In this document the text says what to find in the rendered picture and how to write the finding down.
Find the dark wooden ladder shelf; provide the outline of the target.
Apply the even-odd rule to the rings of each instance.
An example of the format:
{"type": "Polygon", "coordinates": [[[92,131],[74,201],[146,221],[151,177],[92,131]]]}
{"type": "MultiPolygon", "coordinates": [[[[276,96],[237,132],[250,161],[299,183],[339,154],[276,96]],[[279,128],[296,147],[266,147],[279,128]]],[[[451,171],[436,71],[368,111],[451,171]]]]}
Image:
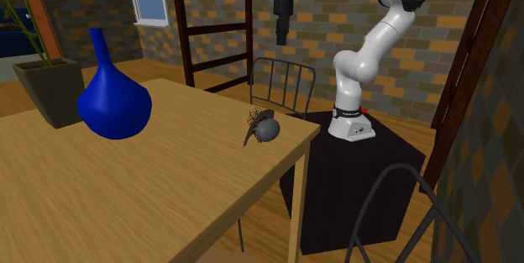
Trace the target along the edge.
{"type": "Polygon", "coordinates": [[[431,123],[436,136],[423,175],[431,189],[438,183],[510,2],[511,0],[474,0],[431,123]]]}
{"type": "Polygon", "coordinates": [[[254,62],[253,49],[253,0],[244,0],[245,21],[243,23],[214,24],[205,26],[189,27],[186,21],[186,5],[184,0],[174,0],[176,6],[176,21],[178,25],[179,40],[181,46],[181,57],[185,73],[185,82],[189,87],[195,86],[194,73],[204,71],[218,66],[224,66],[240,60],[246,60],[247,74],[231,81],[221,83],[206,89],[207,92],[220,92],[230,87],[237,86],[246,82],[248,85],[253,83],[252,69],[254,62]],[[246,34],[245,52],[242,54],[231,55],[216,60],[210,60],[193,64],[191,60],[191,47],[189,37],[193,35],[215,34],[244,30],[246,34]]]}

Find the grey round bird figure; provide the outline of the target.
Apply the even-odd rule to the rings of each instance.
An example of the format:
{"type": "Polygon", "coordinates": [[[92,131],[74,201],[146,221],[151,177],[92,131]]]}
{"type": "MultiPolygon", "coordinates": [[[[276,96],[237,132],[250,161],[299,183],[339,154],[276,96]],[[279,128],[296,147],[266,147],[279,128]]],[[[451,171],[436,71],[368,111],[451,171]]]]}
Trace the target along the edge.
{"type": "Polygon", "coordinates": [[[258,142],[269,142],[280,133],[280,125],[274,119],[275,111],[272,109],[254,108],[249,111],[249,128],[244,139],[244,145],[253,135],[258,142]]]}

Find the black robot stand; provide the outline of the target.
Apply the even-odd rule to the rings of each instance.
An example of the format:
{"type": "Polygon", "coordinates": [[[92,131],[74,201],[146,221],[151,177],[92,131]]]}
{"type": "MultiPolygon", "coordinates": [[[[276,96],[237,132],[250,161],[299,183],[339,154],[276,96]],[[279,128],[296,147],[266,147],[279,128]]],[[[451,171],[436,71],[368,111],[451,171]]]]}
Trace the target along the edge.
{"type": "MultiPolygon", "coordinates": [[[[375,137],[356,142],[328,133],[329,111],[309,113],[305,119],[321,126],[310,147],[301,229],[301,251],[310,255],[347,248],[379,174],[395,163],[419,171],[425,155],[375,118],[370,120],[375,137]]],[[[381,182],[359,226],[363,245],[396,239],[415,185],[412,174],[402,169],[381,182]]]]}

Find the blue long-necked vase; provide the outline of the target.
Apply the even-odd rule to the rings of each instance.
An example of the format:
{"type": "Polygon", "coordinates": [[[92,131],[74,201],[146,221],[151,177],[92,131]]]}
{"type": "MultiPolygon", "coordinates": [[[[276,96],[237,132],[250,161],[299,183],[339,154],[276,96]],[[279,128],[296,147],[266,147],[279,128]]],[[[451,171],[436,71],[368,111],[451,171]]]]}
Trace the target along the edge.
{"type": "Polygon", "coordinates": [[[123,74],[112,62],[102,29],[91,28],[97,72],[77,100],[87,127],[106,139],[127,139],[140,133],[152,110],[148,90],[123,74]]]}

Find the wooden table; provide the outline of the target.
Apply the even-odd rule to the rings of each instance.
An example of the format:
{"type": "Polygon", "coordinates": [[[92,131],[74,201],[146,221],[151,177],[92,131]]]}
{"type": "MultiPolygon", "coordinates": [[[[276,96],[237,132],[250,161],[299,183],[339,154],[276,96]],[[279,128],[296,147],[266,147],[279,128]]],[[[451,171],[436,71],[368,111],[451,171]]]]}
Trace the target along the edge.
{"type": "Polygon", "coordinates": [[[246,141],[250,106],[165,79],[147,83],[146,128],[109,140],[0,118],[0,263],[195,263],[288,170],[287,263],[297,263],[307,160],[319,126],[277,114],[279,136],[246,141]]]}

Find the potted green plant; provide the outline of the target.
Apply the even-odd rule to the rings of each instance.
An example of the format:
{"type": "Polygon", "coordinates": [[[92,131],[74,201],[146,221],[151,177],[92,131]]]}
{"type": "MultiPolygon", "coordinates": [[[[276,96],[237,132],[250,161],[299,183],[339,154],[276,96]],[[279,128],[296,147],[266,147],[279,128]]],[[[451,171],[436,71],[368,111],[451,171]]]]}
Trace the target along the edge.
{"type": "Polygon", "coordinates": [[[76,101],[85,89],[80,65],[65,57],[52,58],[29,0],[24,0],[29,29],[9,0],[3,0],[4,18],[12,19],[37,52],[36,61],[15,63],[13,71],[43,118],[55,129],[79,123],[76,101]]]}

